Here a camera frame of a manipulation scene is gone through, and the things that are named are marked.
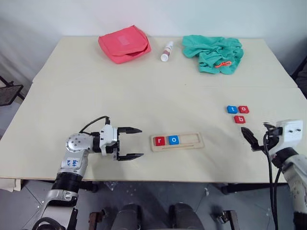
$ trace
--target table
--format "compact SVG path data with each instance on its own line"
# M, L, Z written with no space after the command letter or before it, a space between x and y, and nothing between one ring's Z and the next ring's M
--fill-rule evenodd
M175 47L164 63L159 56L170 40ZM0 177L53 180L66 138L108 115L113 126L143 130L120 140L122 154L144 156L118 162L90 154L85 180L267 183L265 156L250 150L226 106L247 105L244 126L261 140L263 121L306 121L307 100L261 39L240 40L245 56L233 75L199 73L197 60L183 56L179 41L151 37L150 54L117 65L97 37L62 38L0 142L0 152L8 153ZM95 123L89 131L102 126ZM150 150L150 135L176 132L200 132L205 148ZM306 149L304 134L296 150Z

